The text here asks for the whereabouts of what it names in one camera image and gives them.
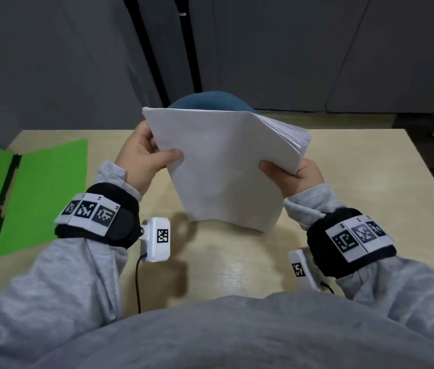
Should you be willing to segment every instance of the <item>table top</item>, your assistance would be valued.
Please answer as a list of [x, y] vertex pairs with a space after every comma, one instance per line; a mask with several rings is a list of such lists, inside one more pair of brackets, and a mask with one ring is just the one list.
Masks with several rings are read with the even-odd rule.
[[[86, 138], [87, 185], [98, 166], [113, 161], [131, 131], [23, 131], [10, 146], [17, 153]], [[434, 179], [401, 129], [310, 130], [306, 156], [317, 162], [340, 200], [373, 217], [400, 256], [434, 267]], [[189, 223], [166, 170], [159, 172], [140, 204], [140, 219], [168, 217], [171, 257], [139, 270], [142, 310], [166, 308], [225, 295], [262, 298], [298, 291], [288, 252], [306, 245], [306, 233], [285, 210], [269, 235], [215, 221]], [[0, 290], [29, 267], [46, 245], [0, 258]], [[136, 313], [135, 263], [139, 242], [129, 249], [120, 277], [125, 315]]]

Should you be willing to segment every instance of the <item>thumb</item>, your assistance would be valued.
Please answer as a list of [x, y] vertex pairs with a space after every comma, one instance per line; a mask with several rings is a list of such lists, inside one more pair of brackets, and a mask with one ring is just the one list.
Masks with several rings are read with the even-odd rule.
[[258, 167], [270, 180], [277, 184], [281, 190], [284, 190], [290, 181], [294, 179], [294, 176], [291, 176], [272, 162], [262, 160]]
[[158, 171], [166, 167], [169, 163], [178, 160], [182, 156], [183, 152], [179, 149], [158, 151], [151, 155], [152, 166]]

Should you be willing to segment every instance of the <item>forearm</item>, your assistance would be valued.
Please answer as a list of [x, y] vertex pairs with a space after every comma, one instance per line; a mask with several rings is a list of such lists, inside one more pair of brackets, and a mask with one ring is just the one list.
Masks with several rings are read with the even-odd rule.
[[[285, 200], [289, 216], [306, 230], [342, 207], [324, 184]], [[434, 269], [427, 264], [391, 256], [338, 279], [337, 284], [347, 298], [434, 339]]]
[[[117, 185], [140, 200], [124, 173], [105, 162], [97, 182]], [[121, 318], [118, 277], [127, 260], [121, 247], [81, 238], [52, 242], [0, 294], [0, 367], [25, 367]]]

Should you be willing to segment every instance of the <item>white paper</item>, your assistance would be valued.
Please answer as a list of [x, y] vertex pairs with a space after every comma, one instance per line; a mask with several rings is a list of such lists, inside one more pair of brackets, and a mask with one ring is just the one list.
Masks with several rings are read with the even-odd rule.
[[168, 171], [190, 221], [272, 231], [283, 197], [258, 163], [295, 173], [311, 139], [305, 130], [247, 111], [144, 107], [142, 113], [160, 150], [183, 151]]

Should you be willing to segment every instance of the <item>gray sweatshirt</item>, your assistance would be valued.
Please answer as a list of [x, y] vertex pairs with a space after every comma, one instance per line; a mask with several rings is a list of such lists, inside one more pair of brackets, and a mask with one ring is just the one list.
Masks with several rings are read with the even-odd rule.
[[[136, 198], [105, 162], [97, 181]], [[343, 205], [320, 185], [284, 202], [303, 228]], [[123, 319], [127, 251], [56, 240], [0, 294], [0, 368], [434, 367], [434, 269], [391, 257], [339, 279], [346, 298], [228, 296]]]

